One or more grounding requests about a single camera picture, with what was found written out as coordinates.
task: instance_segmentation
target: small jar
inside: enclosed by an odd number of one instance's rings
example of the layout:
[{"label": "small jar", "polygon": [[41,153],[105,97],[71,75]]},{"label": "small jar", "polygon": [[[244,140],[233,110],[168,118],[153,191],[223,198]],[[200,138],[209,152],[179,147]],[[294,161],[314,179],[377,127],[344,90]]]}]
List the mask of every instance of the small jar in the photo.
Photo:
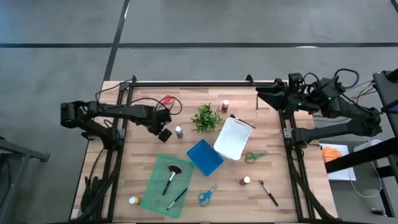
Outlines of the small jar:
[{"label": "small jar", "polygon": [[140,205],[141,204],[142,199],[140,197],[131,197],[129,199],[129,203],[131,205]]},{"label": "small jar", "polygon": [[175,134],[177,135],[178,138],[182,138],[182,136],[183,136],[184,134],[182,133],[182,128],[181,128],[181,126],[175,127]]},{"label": "small jar", "polygon": [[245,185],[249,184],[249,183],[250,183],[250,177],[243,177],[243,178],[239,181],[239,183],[240,183],[242,186],[245,186]]},{"label": "small jar", "polygon": [[229,101],[228,100],[224,100],[223,104],[221,105],[221,111],[224,112],[224,113],[226,111],[228,111],[228,106],[229,106]]}]

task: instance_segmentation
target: white plastic tray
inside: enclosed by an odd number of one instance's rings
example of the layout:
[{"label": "white plastic tray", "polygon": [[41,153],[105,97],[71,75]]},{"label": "white plastic tray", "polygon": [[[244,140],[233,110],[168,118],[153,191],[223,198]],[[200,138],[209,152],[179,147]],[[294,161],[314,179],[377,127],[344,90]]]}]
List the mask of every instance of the white plastic tray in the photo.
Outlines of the white plastic tray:
[{"label": "white plastic tray", "polygon": [[215,151],[235,161],[240,160],[252,128],[234,118],[227,118],[216,142]]}]

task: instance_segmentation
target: small green plant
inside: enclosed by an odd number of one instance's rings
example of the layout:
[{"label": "small green plant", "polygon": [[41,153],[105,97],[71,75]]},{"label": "small green plant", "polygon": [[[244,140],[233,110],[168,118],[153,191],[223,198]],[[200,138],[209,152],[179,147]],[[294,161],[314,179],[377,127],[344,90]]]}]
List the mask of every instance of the small green plant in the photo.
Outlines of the small green plant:
[{"label": "small green plant", "polygon": [[197,128],[195,129],[198,133],[204,131],[214,131],[216,124],[220,123],[223,119],[218,114],[219,110],[212,111],[209,105],[202,105],[198,108],[198,113],[191,118],[192,122],[195,123]]}]

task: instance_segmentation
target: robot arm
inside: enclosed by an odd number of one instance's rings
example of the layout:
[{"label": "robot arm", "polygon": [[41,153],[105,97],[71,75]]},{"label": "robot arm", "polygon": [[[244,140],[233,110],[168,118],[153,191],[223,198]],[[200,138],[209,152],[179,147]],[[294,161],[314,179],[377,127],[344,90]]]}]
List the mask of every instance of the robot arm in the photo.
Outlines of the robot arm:
[{"label": "robot arm", "polygon": [[98,136],[102,139],[105,149],[117,147],[120,135],[123,133],[116,128],[98,124],[93,118],[104,116],[110,118],[129,119],[136,125],[145,126],[148,131],[163,142],[166,142],[172,133],[164,129],[164,125],[171,122],[171,115],[168,109],[156,110],[153,106],[147,105],[109,105],[97,101],[74,101],[61,104],[61,125],[66,128],[81,128],[85,130],[82,136]]},{"label": "robot arm", "polygon": [[305,148],[314,139],[355,134],[358,136],[375,136],[380,133],[380,115],[375,108],[365,108],[348,103],[344,87],[338,82],[339,76],[322,78],[311,84],[305,84],[299,73],[289,74],[289,85],[281,79],[275,79],[273,85],[256,88],[258,97],[272,106],[275,110],[282,110],[285,119],[290,119],[294,111],[304,110],[309,114],[321,111],[326,118],[339,116],[351,118],[345,124],[337,124],[324,128],[285,129],[284,135],[292,138],[292,145]]}]

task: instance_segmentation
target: wooden tabletop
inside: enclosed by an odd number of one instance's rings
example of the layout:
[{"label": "wooden tabletop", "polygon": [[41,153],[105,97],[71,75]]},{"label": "wooden tabletop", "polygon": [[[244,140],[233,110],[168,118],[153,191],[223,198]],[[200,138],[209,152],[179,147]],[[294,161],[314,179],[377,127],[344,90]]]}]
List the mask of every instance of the wooden tabletop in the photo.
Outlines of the wooden tabletop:
[{"label": "wooden tabletop", "polygon": [[[103,89],[118,83],[104,82]],[[114,208],[114,222],[297,221],[278,113],[259,100],[259,116],[256,117],[256,91],[253,87],[143,87],[134,88],[132,99],[142,97],[161,99],[165,95],[177,97],[183,105],[181,114],[172,116],[172,122],[166,125],[166,128],[173,132],[166,143],[161,142],[143,126],[136,126],[133,123],[127,126]],[[115,88],[102,93],[100,102],[114,104],[117,97],[118,88]],[[209,177],[205,177],[200,170],[195,168],[179,219],[165,217],[144,210],[140,206],[130,205],[128,202],[130,197],[144,196],[158,154],[168,154],[189,160],[187,151],[199,140],[205,139],[209,144],[214,144],[223,125],[218,125],[214,132],[198,134],[193,131],[195,127],[190,118],[197,112],[199,106],[211,103],[212,107],[220,108],[223,100],[229,100],[228,112],[222,115],[224,120],[232,113],[256,127],[249,137],[243,154],[248,151],[267,151],[269,155],[261,157],[254,164],[245,163],[244,156],[239,161],[224,159],[224,163]],[[139,103],[153,106],[156,104],[154,101],[145,100]],[[172,112],[177,111],[178,103],[174,105]],[[295,119],[298,127],[313,128],[313,119],[308,113],[296,112]],[[103,120],[104,118],[96,118],[96,121],[101,124]],[[176,126],[182,127],[183,138],[177,138],[175,135]],[[101,141],[91,141],[88,145],[71,218],[76,218],[78,214],[81,196],[85,189],[84,177],[90,174],[91,167],[102,147]],[[94,174],[99,177],[102,176],[105,154],[101,156],[94,171]],[[304,161],[311,191],[326,210],[337,217],[320,148],[308,146],[305,149]],[[252,182],[241,186],[239,179],[244,176],[249,176]],[[279,207],[272,203],[259,180],[265,182],[278,201]],[[218,188],[211,196],[211,203],[202,208],[198,204],[198,194],[209,190],[215,183],[218,183]],[[108,196],[109,193],[105,198],[104,217],[108,211]],[[308,217],[302,192],[300,192],[300,198],[304,217]]]}]

